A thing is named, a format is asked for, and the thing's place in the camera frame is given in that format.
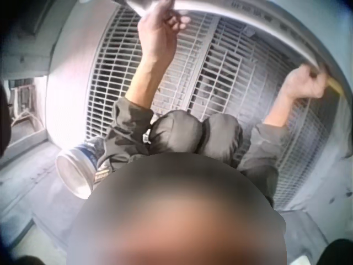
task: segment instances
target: knee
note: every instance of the knee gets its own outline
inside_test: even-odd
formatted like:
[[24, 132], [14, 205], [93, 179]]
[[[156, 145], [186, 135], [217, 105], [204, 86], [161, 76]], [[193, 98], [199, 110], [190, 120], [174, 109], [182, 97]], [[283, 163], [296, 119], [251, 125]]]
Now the knee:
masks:
[[198, 143], [202, 134], [202, 124], [196, 117], [183, 110], [174, 110], [167, 114], [167, 118], [173, 121], [171, 138], [174, 136], [179, 139], [181, 136], [191, 145], [194, 142]]
[[174, 110], [153, 124], [151, 138], [158, 142], [158, 152], [194, 152], [202, 135], [202, 124], [183, 110]]
[[225, 128], [226, 130], [237, 131], [241, 126], [236, 117], [229, 114], [217, 113], [209, 117], [209, 122], [218, 128]]

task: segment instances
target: pants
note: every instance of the pants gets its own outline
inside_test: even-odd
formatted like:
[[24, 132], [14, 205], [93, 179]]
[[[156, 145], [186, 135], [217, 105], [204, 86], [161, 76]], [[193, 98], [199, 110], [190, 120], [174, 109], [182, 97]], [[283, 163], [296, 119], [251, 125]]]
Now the pants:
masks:
[[231, 165], [242, 144], [243, 130], [228, 114], [215, 114], [203, 123], [183, 110], [159, 118], [149, 134], [149, 153], [188, 152], [208, 156]]

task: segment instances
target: wrist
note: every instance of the wrist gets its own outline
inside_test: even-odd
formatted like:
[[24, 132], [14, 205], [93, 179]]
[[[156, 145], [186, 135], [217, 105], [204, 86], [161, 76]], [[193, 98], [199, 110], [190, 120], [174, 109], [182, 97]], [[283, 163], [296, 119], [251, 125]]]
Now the wrist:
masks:
[[164, 72], [167, 70], [169, 63], [152, 56], [142, 56], [140, 66], [146, 67], [150, 70]]
[[278, 98], [280, 100], [284, 100], [285, 102], [288, 102], [288, 103], [294, 103], [294, 101], [297, 99], [295, 96], [291, 95], [289, 92], [288, 92], [288, 88], [286, 87], [282, 87], [281, 90], [280, 90], [280, 93], [278, 94]]

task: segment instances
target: metal grate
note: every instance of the metal grate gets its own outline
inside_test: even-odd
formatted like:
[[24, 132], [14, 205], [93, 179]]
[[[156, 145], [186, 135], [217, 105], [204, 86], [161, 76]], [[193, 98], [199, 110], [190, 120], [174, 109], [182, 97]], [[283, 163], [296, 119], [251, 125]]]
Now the metal grate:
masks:
[[[200, 120], [214, 113], [238, 118], [244, 144], [235, 165], [250, 146], [250, 133], [269, 112], [286, 75], [296, 67], [247, 25], [206, 13], [191, 13], [192, 24], [178, 39], [152, 109], [157, 116], [185, 109]], [[124, 7], [112, 18], [92, 70], [87, 138], [105, 135], [113, 103], [123, 97], [141, 59], [138, 15]], [[275, 194], [283, 209], [310, 175], [328, 138], [338, 96], [299, 100], [292, 111], [291, 137], [277, 162], [280, 178]]]

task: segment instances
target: wall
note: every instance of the wall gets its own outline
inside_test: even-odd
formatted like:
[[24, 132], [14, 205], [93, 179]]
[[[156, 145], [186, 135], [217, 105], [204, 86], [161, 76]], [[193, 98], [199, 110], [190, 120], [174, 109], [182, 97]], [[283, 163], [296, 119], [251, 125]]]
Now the wall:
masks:
[[3, 79], [30, 78], [48, 74], [53, 47], [75, 2], [76, 0], [54, 0], [35, 34], [22, 30], [21, 21], [13, 25], [2, 43]]
[[48, 76], [46, 125], [50, 139], [63, 149], [84, 140], [90, 71], [116, 8], [111, 0], [77, 2], [56, 45]]

